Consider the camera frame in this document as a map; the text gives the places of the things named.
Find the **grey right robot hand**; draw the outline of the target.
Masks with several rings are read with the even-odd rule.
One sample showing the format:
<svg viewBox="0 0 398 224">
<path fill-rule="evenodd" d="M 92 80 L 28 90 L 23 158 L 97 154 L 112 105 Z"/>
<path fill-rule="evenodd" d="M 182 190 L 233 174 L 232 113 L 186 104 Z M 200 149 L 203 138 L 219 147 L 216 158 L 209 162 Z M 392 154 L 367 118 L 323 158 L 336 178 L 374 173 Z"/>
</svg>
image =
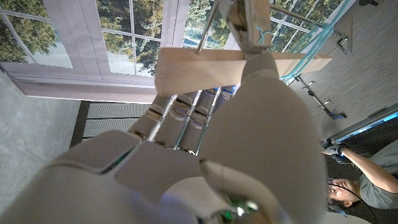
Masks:
<svg viewBox="0 0 398 224">
<path fill-rule="evenodd" d="M 326 169 L 304 102 L 270 53 L 251 58 L 197 155 L 108 131 L 41 169 L 2 223 L 321 223 Z"/>
</svg>

